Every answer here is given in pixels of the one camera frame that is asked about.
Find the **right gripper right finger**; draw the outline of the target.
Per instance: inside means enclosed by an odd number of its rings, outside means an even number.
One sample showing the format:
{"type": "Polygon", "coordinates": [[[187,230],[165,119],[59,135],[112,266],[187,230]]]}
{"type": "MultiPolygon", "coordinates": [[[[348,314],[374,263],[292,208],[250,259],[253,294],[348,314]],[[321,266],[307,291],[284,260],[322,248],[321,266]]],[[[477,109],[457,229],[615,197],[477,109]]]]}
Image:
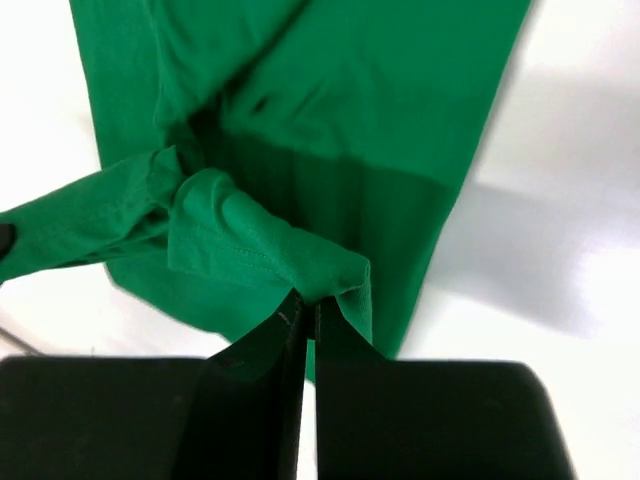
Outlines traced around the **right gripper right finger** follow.
{"type": "Polygon", "coordinates": [[[548,394],[510,361],[394,361],[315,310],[322,479],[571,479],[548,394]]]}

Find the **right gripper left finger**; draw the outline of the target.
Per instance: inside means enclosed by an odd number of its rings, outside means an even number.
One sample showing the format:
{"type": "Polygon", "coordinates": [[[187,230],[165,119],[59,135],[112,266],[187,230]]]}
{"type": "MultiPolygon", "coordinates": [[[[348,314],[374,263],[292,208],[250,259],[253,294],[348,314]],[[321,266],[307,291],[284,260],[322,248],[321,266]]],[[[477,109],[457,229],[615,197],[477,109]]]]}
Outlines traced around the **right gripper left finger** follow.
{"type": "Polygon", "coordinates": [[[1,364],[5,479],[292,479],[304,307],[212,357],[14,356],[1,364]]]}

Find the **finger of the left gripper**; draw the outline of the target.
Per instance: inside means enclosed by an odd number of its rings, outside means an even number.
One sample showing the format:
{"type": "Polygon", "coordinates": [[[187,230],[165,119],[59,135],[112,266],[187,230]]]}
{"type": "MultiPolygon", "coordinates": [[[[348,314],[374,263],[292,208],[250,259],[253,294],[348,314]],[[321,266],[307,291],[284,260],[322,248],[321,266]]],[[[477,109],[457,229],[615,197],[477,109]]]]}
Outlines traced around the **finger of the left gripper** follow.
{"type": "Polygon", "coordinates": [[[14,224],[0,224],[0,260],[3,260],[13,248],[17,238],[17,230],[14,224]]]}

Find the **green t-shirt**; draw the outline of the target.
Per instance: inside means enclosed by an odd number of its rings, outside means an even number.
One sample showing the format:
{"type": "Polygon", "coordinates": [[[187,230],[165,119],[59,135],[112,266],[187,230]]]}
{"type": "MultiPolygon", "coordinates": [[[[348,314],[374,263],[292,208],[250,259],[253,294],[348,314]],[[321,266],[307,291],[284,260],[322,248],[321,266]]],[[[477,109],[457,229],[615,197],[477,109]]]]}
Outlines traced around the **green t-shirt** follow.
{"type": "Polygon", "coordinates": [[[2,213],[2,279],[102,263],[229,341],[334,298],[396,356],[528,3],[70,8],[100,168],[2,213]]]}

